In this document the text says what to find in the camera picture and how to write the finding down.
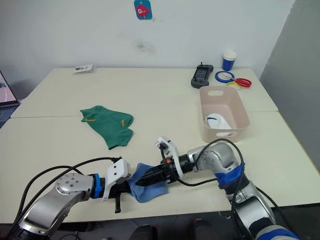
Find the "gray wall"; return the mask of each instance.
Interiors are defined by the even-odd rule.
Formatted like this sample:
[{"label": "gray wall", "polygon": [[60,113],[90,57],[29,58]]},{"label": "gray wall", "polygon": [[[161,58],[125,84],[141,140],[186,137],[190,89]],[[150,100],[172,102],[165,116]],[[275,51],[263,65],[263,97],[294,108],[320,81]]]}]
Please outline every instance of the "gray wall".
[{"label": "gray wall", "polygon": [[260,80],[320,170],[320,0],[295,1]]}]

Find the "monitor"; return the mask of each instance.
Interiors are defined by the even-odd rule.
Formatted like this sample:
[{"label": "monitor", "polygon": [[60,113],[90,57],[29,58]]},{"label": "monitor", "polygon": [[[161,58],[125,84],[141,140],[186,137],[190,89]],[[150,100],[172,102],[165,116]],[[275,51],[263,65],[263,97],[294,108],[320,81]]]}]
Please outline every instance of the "monitor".
[{"label": "monitor", "polygon": [[0,71],[0,108],[18,106],[19,102]]}]

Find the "white wall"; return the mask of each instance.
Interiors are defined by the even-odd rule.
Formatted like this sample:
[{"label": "white wall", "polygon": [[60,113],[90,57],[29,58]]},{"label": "white wall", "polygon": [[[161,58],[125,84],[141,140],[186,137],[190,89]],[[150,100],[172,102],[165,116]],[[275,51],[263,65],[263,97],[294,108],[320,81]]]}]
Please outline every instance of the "white wall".
[{"label": "white wall", "polygon": [[20,98],[57,67],[220,67],[225,49],[260,76],[293,2],[152,0],[141,21],[133,0],[1,0],[0,69]]}]

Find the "green sock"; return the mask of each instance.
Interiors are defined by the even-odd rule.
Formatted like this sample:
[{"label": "green sock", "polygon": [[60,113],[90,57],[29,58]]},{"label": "green sock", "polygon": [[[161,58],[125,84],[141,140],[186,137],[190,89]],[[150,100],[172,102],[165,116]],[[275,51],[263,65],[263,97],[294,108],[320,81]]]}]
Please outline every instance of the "green sock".
[{"label": "green sock", "polygon": [[126,146],[130,141],[133,131],[128,129],[134,120],[130,114],[111,111],[103,106],[94,106],[90,109],[80,110],[83,115],[81,122],[100,134],[109,150],[117,146]]}]

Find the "cloth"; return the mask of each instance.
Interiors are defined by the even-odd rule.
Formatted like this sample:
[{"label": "cloth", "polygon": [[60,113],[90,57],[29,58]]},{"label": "cloth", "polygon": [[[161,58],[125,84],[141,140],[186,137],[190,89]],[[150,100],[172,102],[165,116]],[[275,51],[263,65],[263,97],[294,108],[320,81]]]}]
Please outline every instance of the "cloth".
[{"label": "cloth", "polygon": [[158,182],[150,186],[137,186],[136,182],[148,171],[152,166],[139,163],[135,173],[128,179],[128,184],[131,189],[130,195],[135,197],[139,203],[145,203],[149,200],[168,193],[168,184],[166,181]]},{"label": "cloth", "polygon": [[80,110],[83,115],[81,122],[89,126],[103,137],[109,150],[117,146],[126,146],[133,131],[128,129],[134,120],[130,114],[111,111],[103,106],[94,106]]}]

